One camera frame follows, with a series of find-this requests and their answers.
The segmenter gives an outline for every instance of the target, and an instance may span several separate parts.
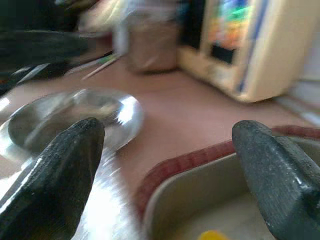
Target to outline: brown countertop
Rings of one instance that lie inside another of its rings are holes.
[[[145,111],[144,125],[138,137],[118,153],[131,193],[161,161],[229,140],[233,124],[240,120],[257,120],[270,127],[310,126],[272,100],[239,103],[179,70],[135,75],[120,60],[81,81],[93,69],[16,87],[5,96],[10,105],[0,112],[0,121],[32,100],[63,90],[113,88],[133,95]]]

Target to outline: metal bowl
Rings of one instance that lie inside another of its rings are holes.
[[[96,117],[105,125],[104,148],[115,152],[132,140],[143,122],[139,102],[116,90],[82,89],[51,94],[18,109],[0,126],[0,179],[21,170],[61,131]]]

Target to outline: black object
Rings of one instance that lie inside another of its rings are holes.
[[[79,15],[97,0],[1,0],[0,31],[71,32]]]
[[[60,133],[0,200],[1,240],[70,240],[100,163],[104,125],[95,118]]]
[[[56,31],[7,31],[0,34],[0,71],[59,63],[84,54],[88,42],[74,33]]]
[[[235,50],[228,50],[223,47],[213,45],[211,49],[211,56],[217,58],[227,64],[232,64]]]
[[[181,41],[185,45],[199,49],[206,0],[191,0],[189,2],[190,5],[182,29]]]
[[[0,32],[0,96],[16,86],[37,65],[47,64],[45,71],[41,72],[42,77],[64,74],[69,69],[68,60],[86,53],[88,49],[85,38],[70,32]]]
[[[286,136],[256,121],[234,125],[232,142],[270,232],[278,240],[320,239],[320,167]]]

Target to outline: beige tray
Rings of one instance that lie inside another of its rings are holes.
[[[292,139],[320,164],[320,142]],[[208,230],[230,240],[274,239],[235,153],[167,179],[149,200],[143,223],[150,240],[197,240]]]

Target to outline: microwave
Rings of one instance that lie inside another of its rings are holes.
[[[178,64],[242,102],[285,93],[311,46],[319,0],[190,0]]]

